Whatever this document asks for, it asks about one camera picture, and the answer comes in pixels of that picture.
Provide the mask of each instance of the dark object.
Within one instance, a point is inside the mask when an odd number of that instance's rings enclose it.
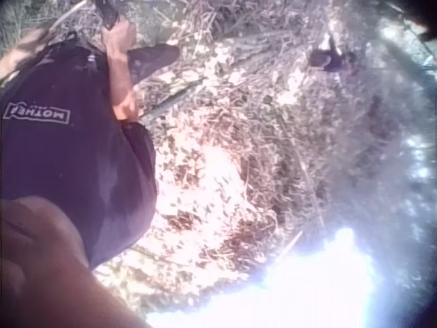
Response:
[[[325,72],[339,72],[351,68],[355,61],[356,55],[351,52],[339,54],[332,34],[329,35],[328,50],[316,49],[309,56],[309,65],[323,68]]]
[[[107,29],[112,29],[118,21],[119,14],[111,0],[94,0],[96,8],[102,17],[103,25]]]
[[[137,84],[154,72],[175,62],[180,51],[176,46],[157,44],[128,51],[130,78]]]
[[[427,42],[437,38],[437,1],[381,0],[380,4],[397,11],[401,17],[424,26],[427,31],[419,35],[421,41]]]

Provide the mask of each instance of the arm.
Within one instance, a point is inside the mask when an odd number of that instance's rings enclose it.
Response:
[[[93,276],[53,203],[2,201],[1,223],[2,327],[148,327]]]
[[[111,104],[115,117],[120,121],[136,122],[138,120],[127,56],[129,48],[135,43],[135,38],[135,25],[123,16],[112,30],[108,31],[104,28],[102,31],[102,41],[107,49],[109,64]]]
[[[17,44],[0,59],[0,81],[19,70],[34,58],[53,39],[55,34],[49,29],[53,20],[29,31]]]

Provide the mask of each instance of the ground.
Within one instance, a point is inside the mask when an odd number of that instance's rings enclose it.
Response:
[[[141,315],[193,308],[257,279],[296,236],[300,250],[316,247],[334,213],[350,210],[349,202],[341,207],[345,193],[353,190],[358,199],[363,189],[374,190],[366,181],[399,152],[409,118],[392,112],[429,102],[421,77],[397,68],[406,65],[399,49],[376,35],[375,26],[385,22],[371,5],[136,0],[117,6],[137,25],[138,45],[168,42],[182,51],[177,63],[136,86],[157,151],[152,227],[96,269]],[[56,0],[8,7],[2,52],[66,7]],[[57,40],[76,29],[99,45],[100,24],[89,4],[60,27]],[[307,56],[323,46],[327,30],[342,51],[357,55],[353,71],[308,68]],[[403,27],[396,31],[408,40]],[[435,65],[420,46],[419,61]],[[412,87],[421,95],[403,97]]]

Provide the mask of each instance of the logo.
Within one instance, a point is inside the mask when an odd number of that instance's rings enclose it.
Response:
[[[52,106],[28,106],[24,101],[17,103],[10,102],[3,114],[3,119],[10,120],[12,118],[17,120],[68,124],[70,122],[70,111]]]

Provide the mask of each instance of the dry grass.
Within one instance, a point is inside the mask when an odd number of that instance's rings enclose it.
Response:
[[[369,132],[368,116],[379,73],[364,69],[373,27],[354,15],[353,1],[173,2],[123,7],[139,44],[168,41],[182,51],[178,63],[137,86],[157,151],[156,217],[132,249],[96,270],[140,314],[192,307],[247,281],[302,231],[306,240],[322,238],[329,175],[368,173],[350,164],[357,158],[350,131],[364,126],[363,138],[381,139]],[[18,36],[11,30],[24,29],[20,19],[2,21],[4,48]],[[163,26],[153,29],[157,22]],[[98,44],[100,24],[90,5],[58,38],[74,28]],[[327,29],[356,51],[358,75],[308,69],[307,53]]]

